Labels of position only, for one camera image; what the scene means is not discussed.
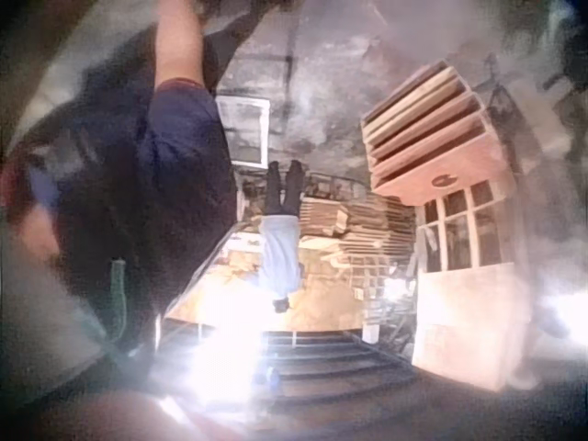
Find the dark pants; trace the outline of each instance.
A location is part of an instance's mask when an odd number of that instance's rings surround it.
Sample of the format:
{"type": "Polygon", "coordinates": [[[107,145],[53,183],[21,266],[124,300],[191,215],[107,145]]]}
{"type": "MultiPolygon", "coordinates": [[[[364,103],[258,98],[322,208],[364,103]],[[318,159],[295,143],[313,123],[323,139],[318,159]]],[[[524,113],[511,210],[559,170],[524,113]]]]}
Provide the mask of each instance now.
{"type": "Polygon", "coordinates": [[[278,163],[274,161],[267,170],[266,208],[265,215],[300,216],[300,195],[304,190],[304,171],[299,161],[292,161],[286,173],[286,196],[281,203],[282,181],[279,175],[278,163]]]}

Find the hand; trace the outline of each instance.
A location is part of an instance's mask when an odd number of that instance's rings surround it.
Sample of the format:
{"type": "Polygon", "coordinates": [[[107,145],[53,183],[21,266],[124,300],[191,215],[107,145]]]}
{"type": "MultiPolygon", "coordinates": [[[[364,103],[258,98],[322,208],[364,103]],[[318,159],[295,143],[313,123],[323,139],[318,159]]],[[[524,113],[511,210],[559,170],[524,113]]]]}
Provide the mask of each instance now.
{"type": "Polygon", "coordinates": [[[18,225],[17,234],[27,250],[41,262],[49,262],[59,255],[51,215],[40,204],[33,206],[25,215],[18,225]]]}

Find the dark blue shirt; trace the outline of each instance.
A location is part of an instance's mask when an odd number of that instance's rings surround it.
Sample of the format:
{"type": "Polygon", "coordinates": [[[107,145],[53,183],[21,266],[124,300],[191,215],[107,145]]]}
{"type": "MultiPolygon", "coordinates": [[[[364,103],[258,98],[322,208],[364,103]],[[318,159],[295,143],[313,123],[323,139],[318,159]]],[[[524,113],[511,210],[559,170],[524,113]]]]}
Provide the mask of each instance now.
{"type": "Polygon", "coordinates": [[[63,276],[107,327],[110,263],[126,261],[128,333],[136,335],[183,293],[235,223],[236,187],[216,103],[199,85],[164,83],[132,130],[124,116],[119,122],[70,126],[67,148],[83,166],[53,179],[55,189],[29,175],[54,213],[63,276]]]}

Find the person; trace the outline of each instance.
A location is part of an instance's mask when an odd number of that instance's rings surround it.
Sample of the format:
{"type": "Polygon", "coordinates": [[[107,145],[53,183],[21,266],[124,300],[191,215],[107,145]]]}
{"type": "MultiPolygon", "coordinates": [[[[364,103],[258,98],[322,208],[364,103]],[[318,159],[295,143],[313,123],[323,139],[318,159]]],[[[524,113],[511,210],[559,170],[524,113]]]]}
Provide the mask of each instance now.
{"type": "Polygon", "coordinates": [[[289,294],[300,287],[299,263],[300,204],[304,190],[304,171],[292,161],[286,174],[286,194],[281,202],[278,163],[267,171],[266,205],[259,232],[262,240],[258,285],[272,293],[276,313],[288,311],[289,294]]]}
{"type": "Polygon", "coordinates": [[[126,128],[77,119],[19,145],[0,202],[28,252],[84,298],[116,346],[156,347],[160,318],[206,268],[236,222],[236,188],[221,119],[204,86],[203,37],[189,0],[159,0],[153,96],[126,128]],[[111,267],[124,262],[124,309],[111,267]]]}

